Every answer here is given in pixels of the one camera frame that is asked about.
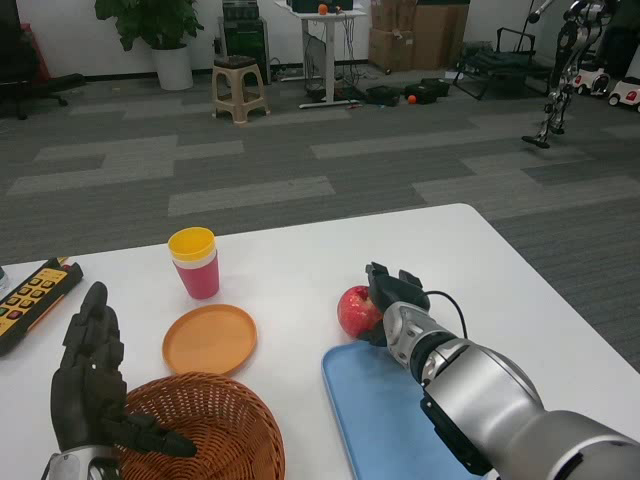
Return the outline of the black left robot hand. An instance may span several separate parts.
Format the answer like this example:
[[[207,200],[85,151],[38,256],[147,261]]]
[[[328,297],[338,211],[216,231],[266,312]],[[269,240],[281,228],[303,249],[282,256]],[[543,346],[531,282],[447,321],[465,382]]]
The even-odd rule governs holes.
[[[121,446],[139,453],[190,458],[197,447],[155,417],[126,412],[127,384],[120,372],[124,344],[107,287],[97,281],[71,318],[65,351],[51,383],[50,411],[61,451]]]

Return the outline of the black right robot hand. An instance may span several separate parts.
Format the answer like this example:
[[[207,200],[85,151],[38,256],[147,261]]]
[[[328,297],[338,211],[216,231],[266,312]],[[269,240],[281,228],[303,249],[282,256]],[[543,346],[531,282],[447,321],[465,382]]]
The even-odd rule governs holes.
[[[360,338],[374,346],[386,347],[395,356],[409,357],[425,337],[436,337],[443,330],[429,316],[430,303],[420,280],[401,270],[397,277],[378,263],[365,267],[368,293],[383,319]]]

